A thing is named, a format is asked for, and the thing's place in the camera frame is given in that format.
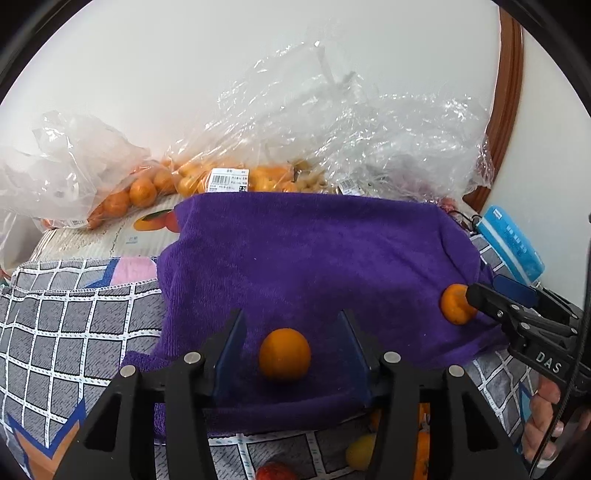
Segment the person's right hand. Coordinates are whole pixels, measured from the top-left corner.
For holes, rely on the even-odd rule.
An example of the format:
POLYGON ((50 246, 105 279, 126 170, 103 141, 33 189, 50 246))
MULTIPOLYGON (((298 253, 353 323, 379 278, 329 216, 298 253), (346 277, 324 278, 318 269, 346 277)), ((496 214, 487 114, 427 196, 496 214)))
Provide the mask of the person's right hand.
POLYGON ((554 416, 554 406, 559 403, 561 392, 551 380, 540 376, 537 391, 530 400, 531 415, 522 437, 523 455, 531 462, 548 431, 554 416))

